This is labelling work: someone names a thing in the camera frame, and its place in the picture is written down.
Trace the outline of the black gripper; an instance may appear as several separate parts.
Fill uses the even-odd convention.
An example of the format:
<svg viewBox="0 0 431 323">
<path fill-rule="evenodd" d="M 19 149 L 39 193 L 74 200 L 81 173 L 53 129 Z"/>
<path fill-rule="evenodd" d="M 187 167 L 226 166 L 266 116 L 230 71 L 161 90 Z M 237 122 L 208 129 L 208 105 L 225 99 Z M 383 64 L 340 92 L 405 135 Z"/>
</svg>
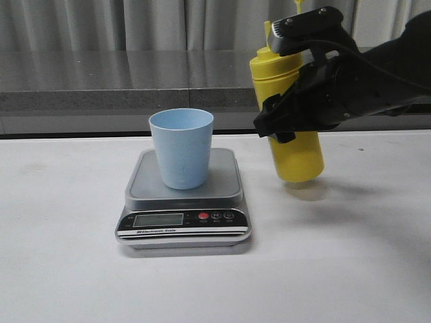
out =
<svg viewBox="0 0 431 323">
<path fill-rule="evenodd" d="M 366 116 L 364 72 L 364 62 L 351 57 L 333 58 L 321 67 L 304 65 L 295 87 L 263 101 L 253 121 L 257 134 L 289 143 L 296 139 L 295 130 L 333 129 Z"/>
</svg>

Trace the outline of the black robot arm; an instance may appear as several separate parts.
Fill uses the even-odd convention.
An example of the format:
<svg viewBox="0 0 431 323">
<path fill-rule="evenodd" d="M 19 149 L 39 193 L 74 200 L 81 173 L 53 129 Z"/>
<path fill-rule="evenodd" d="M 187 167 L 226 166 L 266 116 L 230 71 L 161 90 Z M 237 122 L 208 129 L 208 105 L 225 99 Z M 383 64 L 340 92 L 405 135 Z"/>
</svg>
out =
<svg viewBox="0 0 431 323">
<path fill-rule="evenodd" d="M 322 7 L 272 23 L 269 48 L 282 57 L 309 50 L 312 61 L 282 94 L 268 97 L 254 121 L 260 137 L 287 143 L 379 113 L 398 115 L 430 95 L 430 13 L 415 16 L 400 37 L 360 52 L 343 15 Z"/>
</svg>

